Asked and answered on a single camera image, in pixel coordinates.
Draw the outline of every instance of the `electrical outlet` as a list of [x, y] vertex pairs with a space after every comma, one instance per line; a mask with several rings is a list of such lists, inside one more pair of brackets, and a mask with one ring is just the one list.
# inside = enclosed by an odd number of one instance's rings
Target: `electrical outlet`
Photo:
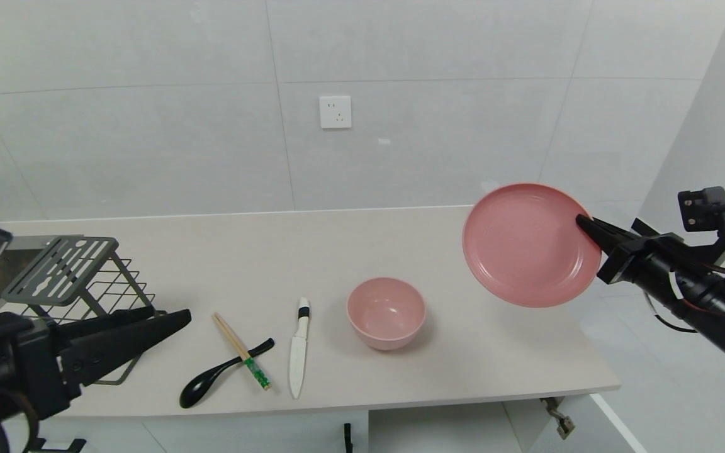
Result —
[[351, 96], [322, 96], [320, 127], [323, 129], [348, 129], [351, 127]]

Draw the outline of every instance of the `metal dish rack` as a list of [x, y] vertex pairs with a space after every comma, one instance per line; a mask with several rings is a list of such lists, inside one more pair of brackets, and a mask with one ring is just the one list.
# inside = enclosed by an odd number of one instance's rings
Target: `metal dish rack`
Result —
[[[2, 294], [2, 311], [58, 324], [105, 316], [115, 310], [152, 306], [155, 295], [119, 257], [115, 238], [58, 236], [14, 278]], [[139, 357], [97, 382], [119, 385]]]

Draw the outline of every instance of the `chopstick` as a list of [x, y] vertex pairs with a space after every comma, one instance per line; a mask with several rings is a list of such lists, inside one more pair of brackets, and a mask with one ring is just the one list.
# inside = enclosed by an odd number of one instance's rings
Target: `chopstick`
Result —
[[270, 381], [268, 381], [267, 376], [264, 375], [264, 372], [261, 368], [259, 368], [259, 365], [256, 364], [253, 357], [248, 354], [247, 348], [245, 348], [245, 345], [242, 344], [242, 341], [236, 333], [234, 333], [233, 330], [231, 330], [231, 327], [223, 321], [219, 313], [214, 313], [213, 317], [216, 326], [220, 328], [222, 335], [225, 336], [225, 339], [228, 340], [228, 342], [230, 342], [233, 349], [237, 351], [239, 357], [242, 359], [242, 363], [247, 366], [248, 371], [250, 371], [250, 373], [254, 376], [254, 379], [259, 382], [259, 385], [261, 385], [263, 389], [270, 389]]

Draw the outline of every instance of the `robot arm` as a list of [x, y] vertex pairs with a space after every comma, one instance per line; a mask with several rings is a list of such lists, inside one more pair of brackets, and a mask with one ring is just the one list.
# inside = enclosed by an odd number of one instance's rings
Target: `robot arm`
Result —
[[598, 278], [627, 281], [667, 307], [725, 353], [725, 192], [712, 187], [678, 195], [688, 232], [717, 230], [711, 245], [691, 247], [636, 219], [628, 232], [579, 215], [578, 226], [607, 254]]
[[[0, 230], [0, 254], [10, 241], [12, 235]], [[191, 319], [189, 310], [161, 315], [151, 306], [62, 326], [0, 313], [0, 453], [9, 451], [2, 420], [24, 413], [32, 445], [38, 420], [68, 409], [81, 385], [93, 384]]]

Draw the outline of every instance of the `countertop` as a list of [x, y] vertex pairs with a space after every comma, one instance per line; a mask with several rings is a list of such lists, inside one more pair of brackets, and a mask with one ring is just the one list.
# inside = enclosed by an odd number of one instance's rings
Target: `countertop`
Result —
[[[118, 387], [93, 385], [63, 413], [164, 416], [383, 409], [506, 401], [617, 389], [619, 379], [563, 306], [512, 306], [469, 272], [461, 232], [471, 207], [23, 221], [15, 235], [113, 236], [162, 310], [192, 310], [181, 332], [144, 353]], [[357, 284], [391, 276], [415, 286], [429, 314], [394, 352], [365, 346], [346, 318]], [[312, 304], [300, 399], [288, 387], [298, 298]], [[192, 409], [178, 395], [196, 374], [236, 356], [211, 315], [248, 347], [276, 341], [250, 373], [225, 373]]]

